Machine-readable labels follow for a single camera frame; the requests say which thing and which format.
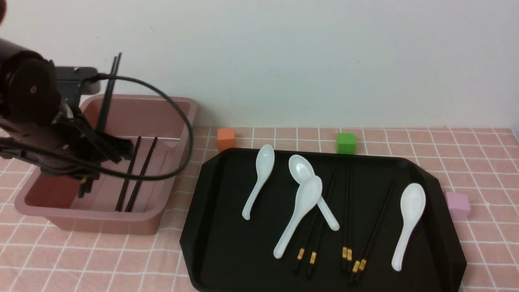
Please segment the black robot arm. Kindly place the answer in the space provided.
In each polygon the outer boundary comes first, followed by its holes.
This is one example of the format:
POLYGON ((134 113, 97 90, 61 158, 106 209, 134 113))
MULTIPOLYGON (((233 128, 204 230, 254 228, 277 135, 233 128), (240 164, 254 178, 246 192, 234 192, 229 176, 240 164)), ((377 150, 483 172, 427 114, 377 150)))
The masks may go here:
POLYGON ((133 143, 99 131, 79 108, 83 95, 97 94, 100 82, 92 67, 56 67, 39 53, 1 39, 1 157, 16 158, 50 175, 75 179, 93 172, 28 150, 33 146, 92 164, 130 160, 133 143))

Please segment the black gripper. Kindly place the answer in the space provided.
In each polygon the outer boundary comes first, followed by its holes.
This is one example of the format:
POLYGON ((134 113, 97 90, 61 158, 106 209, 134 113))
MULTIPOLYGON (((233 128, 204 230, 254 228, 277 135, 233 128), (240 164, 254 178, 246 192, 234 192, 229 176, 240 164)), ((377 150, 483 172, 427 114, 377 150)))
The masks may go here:
POLYGON ((9 135, 9 138, 1 140, 2 158, 35 165, 51 176, 66 175, 81 179, 91 173, 67 161, 38 155, 20 146, 8 146, 5 142, 16 141, 97 164, 105 161, 119 163, 122 159, 130 160, 133 157, 134 144, 131 139, 118 138, 93 128, 79 107, 61 103, 52 120, 39 125, 35 118, 41 114, 40 110, 36 111, 35 116, 1 112, 1 128, 9 135))

